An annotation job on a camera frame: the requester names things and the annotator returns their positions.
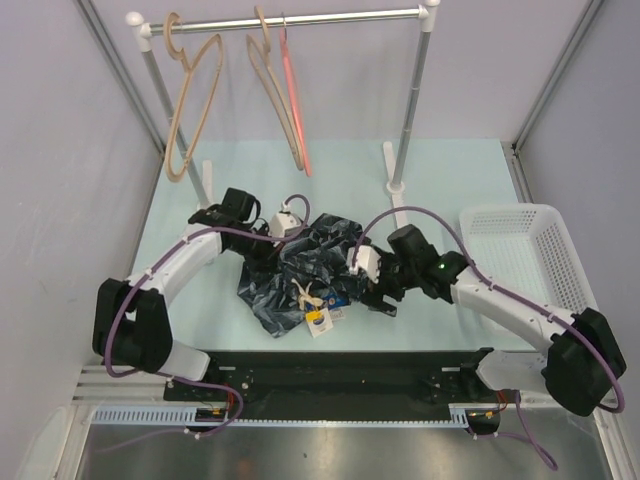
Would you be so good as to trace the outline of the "pink hanger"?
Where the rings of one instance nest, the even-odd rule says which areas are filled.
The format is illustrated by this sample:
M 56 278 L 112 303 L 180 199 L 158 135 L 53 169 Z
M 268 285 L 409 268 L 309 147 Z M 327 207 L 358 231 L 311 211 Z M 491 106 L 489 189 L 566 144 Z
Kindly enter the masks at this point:
M 312 168 L 309 159 L 308 149 L 305 141 L 305 132 L 304 132 L 304 120 L 302 115 L 301 104 L 298 95 L 297 81 L 295 76 L 295 71 L 293 68 L 293 63 L 291 60 L 291 55 L 288 46 L 288 36 L 286 29 L 286 21 L 285 18 L 283 20 L 283 27 L 280 32 L 280 52 L 281 59 L 285 74 L 285 81 L 287 86 L 287 92 L 289 97 L 289 102 L 291 106 L 291 112 L 294 121 L 295 133 L 297 135 L 297 139 L 300 142 L 300 154 L 303 162 L 303 169 L 307 177 L 312 175 Z

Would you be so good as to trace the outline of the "dark patterned shorts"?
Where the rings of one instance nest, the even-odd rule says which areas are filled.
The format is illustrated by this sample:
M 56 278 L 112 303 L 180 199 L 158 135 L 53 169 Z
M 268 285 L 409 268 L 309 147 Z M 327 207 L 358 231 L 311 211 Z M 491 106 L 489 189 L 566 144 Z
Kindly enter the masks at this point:
M 349 272 L 347 256 L 362 232 L 358 222 L 320 215 L 269 263 L 244 263 L 238 297 L 273 338 L 304 322 L 298 302 L 300 289 L 318 298 L 335 295 L 348 302 L 361 300 L 369 279 L 363 272 Z

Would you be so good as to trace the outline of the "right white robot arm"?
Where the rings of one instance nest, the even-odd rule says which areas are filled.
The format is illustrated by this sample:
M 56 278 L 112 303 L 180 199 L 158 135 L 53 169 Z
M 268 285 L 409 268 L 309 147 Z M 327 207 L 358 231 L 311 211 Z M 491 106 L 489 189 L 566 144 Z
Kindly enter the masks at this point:
M 371 284 L 369 304 L 393 313 L 386 303 L 419 289 L 434 300 L 458 305 L 506 328 L 532 346 L 539 369 L 519 374 L 504 352 L 491 350 L 463 373 L 461 388 L 473 401 L 496 390 L 542 389 L 566 410 L 588 416 L 596 409 L 621 413 L 626 399 L 619 379 L 627 365 L 606 317 L 586 307 L 579 312 L 538 303 L 481 272 L 468 250 L 439 253 L 413 224 L 391 233 L 389 251 L 361 236 L 347 261 L 352 274 L 365 273 Z

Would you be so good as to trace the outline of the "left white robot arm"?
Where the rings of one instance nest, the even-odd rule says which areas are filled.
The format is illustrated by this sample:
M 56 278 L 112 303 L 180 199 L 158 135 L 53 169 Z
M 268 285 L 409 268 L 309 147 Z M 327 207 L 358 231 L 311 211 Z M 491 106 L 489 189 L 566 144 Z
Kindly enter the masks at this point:
M 208 354 L 174 338 L 169 307 L 209 262 L 226 251 L 263 259 L 274 251 L 268 228 L 255 227 L 261 203 L 229 188 L 223 200 L 196 211 L 177 242 L 145 270 L 125 280 L 109 278 L 98 289 L 92 348 L 109 375 L 137 372 L 186 379 L 197 398 L 214 397 L 221 376 Z

